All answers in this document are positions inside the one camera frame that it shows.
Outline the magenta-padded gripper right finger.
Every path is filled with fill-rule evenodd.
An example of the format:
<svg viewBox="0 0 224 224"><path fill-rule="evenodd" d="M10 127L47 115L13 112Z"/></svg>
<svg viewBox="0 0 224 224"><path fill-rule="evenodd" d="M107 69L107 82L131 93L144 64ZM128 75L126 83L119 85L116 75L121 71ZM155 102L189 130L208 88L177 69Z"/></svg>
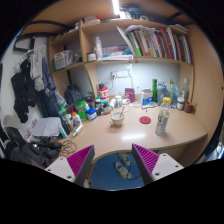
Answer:
<svg viewBox="0 0 224 224"><path fill-rule="evenodd" d="M132 155L145 185L183 169L167 153L157 154L137 144L132 145Z"/></svg>

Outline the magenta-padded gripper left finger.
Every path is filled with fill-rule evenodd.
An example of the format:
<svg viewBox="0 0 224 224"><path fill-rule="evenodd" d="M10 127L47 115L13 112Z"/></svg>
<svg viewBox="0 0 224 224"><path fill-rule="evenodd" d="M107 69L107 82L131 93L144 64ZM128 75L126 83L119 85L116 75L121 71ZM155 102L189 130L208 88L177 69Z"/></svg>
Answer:
<svg viewBox="0 0 224 224"><path fill-rule="evenodd" d="M83 187L94 156L94 146L90 145L67 158L58 157L46 171Z"/></svg>

